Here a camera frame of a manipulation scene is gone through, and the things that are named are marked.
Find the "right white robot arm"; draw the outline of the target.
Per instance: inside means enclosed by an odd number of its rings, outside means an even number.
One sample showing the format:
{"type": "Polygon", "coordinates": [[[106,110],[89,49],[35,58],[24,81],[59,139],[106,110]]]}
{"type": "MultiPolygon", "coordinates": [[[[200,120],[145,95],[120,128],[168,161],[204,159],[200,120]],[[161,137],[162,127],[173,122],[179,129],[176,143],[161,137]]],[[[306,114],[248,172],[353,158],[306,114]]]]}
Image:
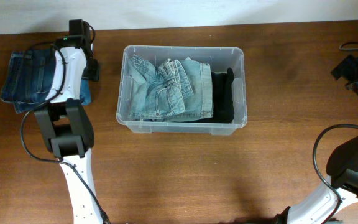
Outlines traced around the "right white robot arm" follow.
{"type": "MultiPolygon", "coordinates": [[[[339,50],[356,52],[358,42],[341,44],[339,50]]],[[[335,79],[346,79],[346,89],[358,94],[358,57],[348,55],[331,74],[335,79]]],[[[329,131],[339,128],[358,130],[358,125],[335,124],[319,134],[313,146],[312,160],[321,184],[302,202],[289,206],[276,215],[273,223],[334,223],[332,217],[337,212],[358,202],[358,136],[333,150],[326,164],[326,177],[317,165],[316,156],[320,140],[329,131]]]]}

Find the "black garment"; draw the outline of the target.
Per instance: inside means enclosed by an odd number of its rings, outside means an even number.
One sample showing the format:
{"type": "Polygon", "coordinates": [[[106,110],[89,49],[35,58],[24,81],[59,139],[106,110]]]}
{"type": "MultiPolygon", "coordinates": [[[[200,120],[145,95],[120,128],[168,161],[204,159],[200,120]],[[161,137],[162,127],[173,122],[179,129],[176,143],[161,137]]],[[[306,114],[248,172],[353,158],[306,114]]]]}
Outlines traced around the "black garment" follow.
{"type": "Polygon", "coordinates": [[[231,123],[234,119],[232,83],[234,72],[228,68],[226,73],[211,73],[213,84],[213,116],[198,120],[197,123],[231,123]]]}

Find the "light blue jeans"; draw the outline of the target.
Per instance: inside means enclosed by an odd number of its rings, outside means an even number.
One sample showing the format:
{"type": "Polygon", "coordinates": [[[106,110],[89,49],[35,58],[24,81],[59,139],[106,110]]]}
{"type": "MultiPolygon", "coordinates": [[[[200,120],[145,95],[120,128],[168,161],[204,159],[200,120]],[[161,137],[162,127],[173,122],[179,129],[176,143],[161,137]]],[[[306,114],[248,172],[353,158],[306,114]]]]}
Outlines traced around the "light blue jeans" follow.
{"type": "Polygon", "coordinates": [[[209,63],[166,59],[159,66],[134,55],[131,120],[189,122],[213,117],[213,79],[209,63]]]}

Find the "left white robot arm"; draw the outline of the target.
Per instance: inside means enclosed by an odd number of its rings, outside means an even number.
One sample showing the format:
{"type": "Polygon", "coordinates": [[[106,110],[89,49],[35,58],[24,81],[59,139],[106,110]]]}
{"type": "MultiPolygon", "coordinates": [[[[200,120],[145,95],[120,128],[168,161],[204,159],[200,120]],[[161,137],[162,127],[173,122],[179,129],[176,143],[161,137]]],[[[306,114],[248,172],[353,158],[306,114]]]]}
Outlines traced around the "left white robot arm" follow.
{"type": "Polygon", "coordinates": [[[96,197],[91,171],[94,131],[80,100],[81,80],[93,58],[85,35],[69,35],[52,44],[55,71],[46,104],[34,110],[53,163],[62,168],[74,223],[109,223],[96,197]]]}

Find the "dark blue jeans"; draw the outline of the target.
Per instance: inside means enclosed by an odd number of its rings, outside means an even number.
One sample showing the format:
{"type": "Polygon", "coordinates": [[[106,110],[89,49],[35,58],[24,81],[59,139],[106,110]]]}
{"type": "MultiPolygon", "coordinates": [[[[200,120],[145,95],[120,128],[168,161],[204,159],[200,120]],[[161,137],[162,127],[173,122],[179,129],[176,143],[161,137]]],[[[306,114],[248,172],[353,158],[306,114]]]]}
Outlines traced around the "dark blue jeans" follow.
{"type": "Polygon", "coordinates": [[[91,103],[89,84],[80,80],[85,64],[84,51],[74,47],[64,47],[59,52],[49,49],[29,50],[26,54],[13,52],[0,98],[12,103],[17,114],[48,99],[63,103],[73,98],[88,105],[91,103]]]}

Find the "clear plastic storage bin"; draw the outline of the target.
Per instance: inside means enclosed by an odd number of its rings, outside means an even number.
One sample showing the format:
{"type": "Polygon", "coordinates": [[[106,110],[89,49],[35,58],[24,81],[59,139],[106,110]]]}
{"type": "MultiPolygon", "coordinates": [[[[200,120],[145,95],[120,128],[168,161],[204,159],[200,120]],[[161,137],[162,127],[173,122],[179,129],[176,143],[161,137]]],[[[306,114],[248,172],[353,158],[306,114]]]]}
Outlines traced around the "clear plastic storage bin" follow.
{"type": "Polygon", "coordinates": [[[244,127],[248,121],[243,51],[238,47],[128,45],[123,51],[116,119],[119,124],[127,126],[134,133],[231,135],[237,129],[244,127]],[[129,117],[129,110],[133,98],[134,80],[129,76],[128,61],[133,55],[138,55],[155,66],[168,58],[182,60],[189,57],[199,62],[209,63],[211,70],[215,73],[222,73],[227,68],[232,68],[234,72],[232,83],[234,120],[230,124],[132,121],[129,117]]]}

